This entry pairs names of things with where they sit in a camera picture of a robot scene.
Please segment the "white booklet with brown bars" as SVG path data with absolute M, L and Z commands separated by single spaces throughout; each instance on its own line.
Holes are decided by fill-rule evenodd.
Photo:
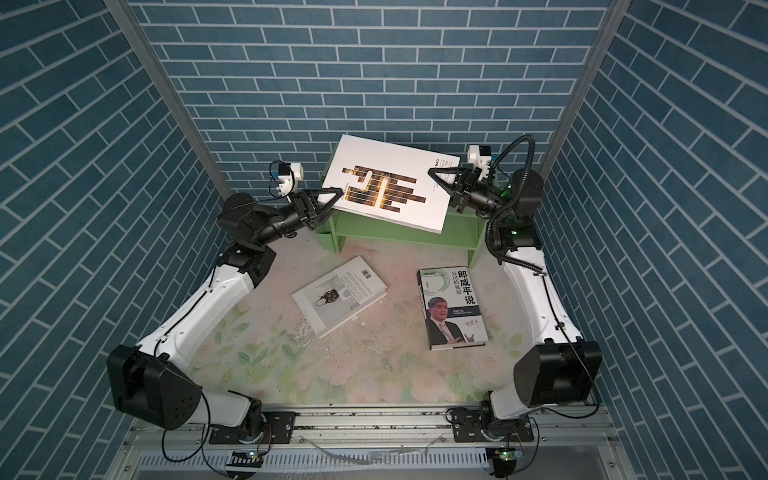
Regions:
M 440 234 L 450 196 L 428 171 L 459 162 L 457 156 L 343 135 L 322 186 L 342 190 L 337 210 Z

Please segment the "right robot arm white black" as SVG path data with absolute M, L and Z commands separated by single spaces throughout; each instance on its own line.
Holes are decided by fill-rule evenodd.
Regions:
M 530 325 L 533 345 L 516 362 L 511 383 L 482 402 L 484 421 L 518 419 L 539 409 L 558 412 L 562 405 L 586 401 L 602 353 L 566 313 L 546 267 L 534 225 L 542 177 L 524 167 L 500 189 L 483 178 L 478 167 L 431 168 L 428 174 L 449 194 L 451 207 L 470 208 L 486 219 L 486 249 L 504 268 L 519 300 L 517 318 Z

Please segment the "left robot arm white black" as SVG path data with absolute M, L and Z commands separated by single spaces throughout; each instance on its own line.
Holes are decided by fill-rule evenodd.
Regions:
M 165 430 L 188 423 L 239 431 L 248 441 L 263 431 L 261 403 L 245 394 L 207 392 L 185 373 L 215 327 L 267 276 L 276 253 L 272 242 L 315 230 L 342 198 L 340 188 L 289 194 L 276 208 L 247 193 L 227 198 L 217 218 L 232 237 L 200 288 L 155 331 L 135 346 L 119 345 L 107 358 L 116 410 Z

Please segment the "green two-tier shelf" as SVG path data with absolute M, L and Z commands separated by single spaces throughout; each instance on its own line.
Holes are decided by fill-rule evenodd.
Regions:
M 322 244 L 336 252 L 341 251 L 348 237 L 452 247 L 465 250 L 469 264 L 474 265 L 481 249 L 484 227 L 483 219 L 468 212 L 459 214 L 450 209 L 449 204 L 440 234 L 343 212 L 333 207 L 327 227 L 331 238 Z

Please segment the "white magazine with handbag photo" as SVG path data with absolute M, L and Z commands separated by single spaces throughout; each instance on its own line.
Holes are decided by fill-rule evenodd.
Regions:
M 293 294 L 293 299 L 318 338 L 323 338 L 381 300 L 387 286 L 357 256 Z

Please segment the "Chinese book with man portrait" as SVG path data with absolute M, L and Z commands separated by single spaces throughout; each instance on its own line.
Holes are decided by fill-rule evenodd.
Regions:
M 488 333 L 468 267 L 421 269 L 417 281 L 431 351 L 487 343 Z

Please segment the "left circuit board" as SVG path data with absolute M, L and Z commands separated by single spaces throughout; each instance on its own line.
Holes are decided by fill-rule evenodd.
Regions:
M 255 450 L 235 450 L 226 463 L 228 472 L 251 472 L 261 468 L 264 463 L 264 455 Z

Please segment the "circuit board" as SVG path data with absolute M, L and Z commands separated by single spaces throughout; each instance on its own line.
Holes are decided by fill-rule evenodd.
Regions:
M 486 454 L 494 469 L 514 469 L 524 453 L 512 447 L 487 448 Z
M 255 450 L 235 450 L 226 463 L 228 472 L 251 472 L 261 468 L 264 463 L 264 455 Z

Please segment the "right circuit board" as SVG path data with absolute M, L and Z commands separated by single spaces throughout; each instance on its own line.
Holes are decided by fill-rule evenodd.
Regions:
M 486 454 L 494 469 L 514 469 L 524 453 L 512 447 L 487 448 Z

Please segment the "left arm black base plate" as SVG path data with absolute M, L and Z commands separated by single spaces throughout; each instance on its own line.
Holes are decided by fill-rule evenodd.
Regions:
M 297 414 L 292 411 L 267 411 L 249 415 L 237 427 L 213 425 L 212 445 L 289 444 Z

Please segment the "aluminium front rail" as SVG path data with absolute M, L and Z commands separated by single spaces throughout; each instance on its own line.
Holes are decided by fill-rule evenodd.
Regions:
M 212 445 L 208 448 L 309 447 L 351 448 L 433 448 L 435 446 L 509 445 L 526 449 L 544 446 L 607 447 L 620 443 L 619 435 L 604 408 L 586 418 L 587 407 L 566 408 L 557 414 L 534 411 L 522 418 L 531 424 L 534 440 L 530 442 L 457 443 L 444 417 L 445 406 L 364 407 L 274 407 L 266 410 L 292 411 L 297 414 L 291 441 L 281 445 Z

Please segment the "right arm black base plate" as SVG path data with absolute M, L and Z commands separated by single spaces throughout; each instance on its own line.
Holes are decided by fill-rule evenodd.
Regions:
M 531 424 L 525 419 L 499 420 L 480 409 L 450 407 L 444 417 L 457 443 L 510 442 L 534 440 Z

